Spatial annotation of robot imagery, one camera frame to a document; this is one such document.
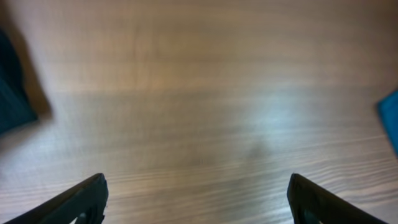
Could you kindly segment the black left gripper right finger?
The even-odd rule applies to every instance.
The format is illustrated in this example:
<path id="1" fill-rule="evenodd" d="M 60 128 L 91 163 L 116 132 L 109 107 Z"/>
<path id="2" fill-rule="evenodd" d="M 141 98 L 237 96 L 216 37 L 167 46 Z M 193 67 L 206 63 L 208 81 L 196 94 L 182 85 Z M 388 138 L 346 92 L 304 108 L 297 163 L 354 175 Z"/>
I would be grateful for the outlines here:
<path id="1" fill-rule="evenodd" d="M 290 177 L 287 199 L 295 223 L 384 223 L 296 173 Z"/>

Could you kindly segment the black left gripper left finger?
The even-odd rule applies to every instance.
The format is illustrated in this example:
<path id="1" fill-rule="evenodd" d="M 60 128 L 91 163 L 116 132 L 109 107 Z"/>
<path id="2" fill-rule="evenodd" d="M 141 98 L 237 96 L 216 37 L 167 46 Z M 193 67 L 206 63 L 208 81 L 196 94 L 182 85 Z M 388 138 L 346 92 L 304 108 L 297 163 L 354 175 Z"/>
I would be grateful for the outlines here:
<path id="1" fill-rule="evenodd" d="M 107 201 L 107 181 L 97 173 L 6 224 L 102 224 Z"/>

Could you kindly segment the black shorts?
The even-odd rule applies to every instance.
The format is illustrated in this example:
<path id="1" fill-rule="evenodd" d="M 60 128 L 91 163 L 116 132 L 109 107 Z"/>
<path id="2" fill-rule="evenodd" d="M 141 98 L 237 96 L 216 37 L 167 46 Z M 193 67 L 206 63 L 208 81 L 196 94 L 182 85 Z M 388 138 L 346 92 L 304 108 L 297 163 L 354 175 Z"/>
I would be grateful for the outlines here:
<path id="1" fill-rule="evenodd" d="M 1 134 L 37 120 L 24 89 L 24 73 L 17 53 L 1 32 Z"/>

